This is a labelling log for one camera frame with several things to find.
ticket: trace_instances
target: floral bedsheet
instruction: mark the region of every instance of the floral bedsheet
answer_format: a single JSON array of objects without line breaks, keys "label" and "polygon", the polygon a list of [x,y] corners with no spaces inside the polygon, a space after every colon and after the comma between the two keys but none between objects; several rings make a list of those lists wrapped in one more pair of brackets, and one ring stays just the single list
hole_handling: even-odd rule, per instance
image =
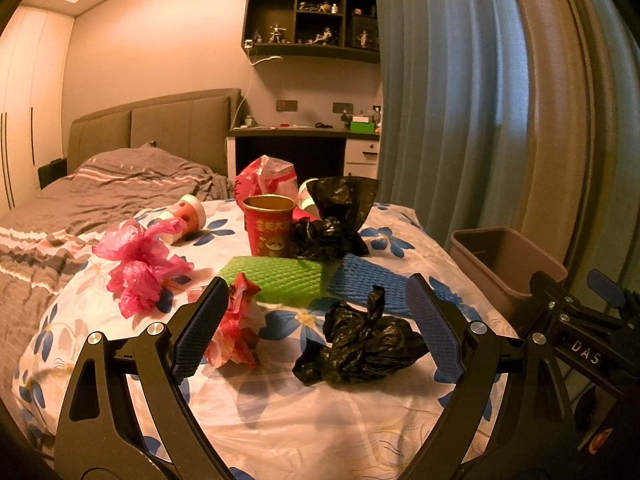
[{"label": "floral bedsheet", "polygon": [[[114,262],[91,256],[47,309],[41,330],[20,359],[13,392],[36,442],[55,435],[66,386],[87,335],[109,339],[139,334],[153,320],[167,321],[187,303],[190,288],[205,285],[233,257],[250,254],[241,210],[234,201],[204,204],[206,230],[171,247],[193,262],[184,290],[163,291],[158,309],[124,319],[106,290]],[[153,222],[163,209],[136,219]],[[421,272],[436,293],[469,320],[482,319],[497,333],[515,336],[502,316],[421,229],[411,209],[376,204],[361,230],[371,259],[393,272]],[[382,381],[331,387],[304,386],[291,373],[306,338],[324,342],[322,322],[332,300],[307,308],[260,304],[266,326],[257,346],[259,368],[203,360],[180,390],[217,452],[237,478],[293,480],[394,479],[434,426],[453,389],[430,354]],[[491,433],[505,378],[497,376],[467,458],[481,454]],[[148,450],[168,460],[136,377],[129,386]]]}]

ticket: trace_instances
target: white drawer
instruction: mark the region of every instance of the white drawer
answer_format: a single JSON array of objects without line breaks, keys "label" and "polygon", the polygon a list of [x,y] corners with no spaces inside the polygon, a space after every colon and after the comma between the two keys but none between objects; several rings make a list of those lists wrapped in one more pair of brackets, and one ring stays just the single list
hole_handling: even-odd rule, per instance
[{"label": "white drawer", "polygon": [[378,140],[354,140],[348,139],[344,150],[344,163],[347,164],[377,164]]},{"label": "white drawer", "polygon": [[345,164],[344,174],[352,176],[367,176],[377,178],[378,167],[375,164]]}]

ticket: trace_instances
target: desk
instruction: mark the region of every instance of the desk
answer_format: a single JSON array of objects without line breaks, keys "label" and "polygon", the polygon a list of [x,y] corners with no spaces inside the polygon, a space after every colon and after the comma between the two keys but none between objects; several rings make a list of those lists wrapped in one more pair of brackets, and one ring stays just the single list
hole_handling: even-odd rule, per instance
[{"label": "desk", "polygon": [[301,184],[309,178],[352,174],[375,178],[380,136],[318,128],[235,128],[226,138],[228,177],[236,179],[261,155],[293,163]]}]

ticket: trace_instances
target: red paper cup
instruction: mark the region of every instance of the red paper cup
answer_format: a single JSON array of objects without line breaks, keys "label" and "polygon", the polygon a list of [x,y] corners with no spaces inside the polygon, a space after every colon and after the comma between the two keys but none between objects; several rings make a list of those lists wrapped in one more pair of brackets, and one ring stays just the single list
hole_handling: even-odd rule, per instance
[{"label": "red paper cup", "polygon": [[286,196],[258,195],[245,198],[242,203],[252,256],[287,258],[295,202]]}]

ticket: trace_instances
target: metal screw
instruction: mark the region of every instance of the metal screw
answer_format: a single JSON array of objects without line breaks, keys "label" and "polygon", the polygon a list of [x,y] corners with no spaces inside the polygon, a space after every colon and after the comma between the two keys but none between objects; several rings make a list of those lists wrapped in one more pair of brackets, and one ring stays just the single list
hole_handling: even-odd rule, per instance
[{"label": "metal screw", "polygon": [[544,335],[542,335],[540,332],[536,332],[533,336],[531,336],[533,339],[533,342],[536,345],[543,345],[544,343],[546,343],[546,337]]},{"label": "metal screw", "polygon": [[146,327],[146,332],[149,335],[158,335],[162,333],[162,330],[164,330],[164,324],[157,321],[155,323],[150,324],[148,327]]},{"label": "metal screw", "polygon": [[478,335],[486,334],[486,325],[479,321],[474,321],[471,324],[471,332]]},{"label": "metal screw", "polygon": [[89,337],[86,339],[86,341],[90,345],[95,345],[96,343],[100,342],[100,339],[102,339],[102,334],[100,332],[94,332],[92,334],[89,334]]}]

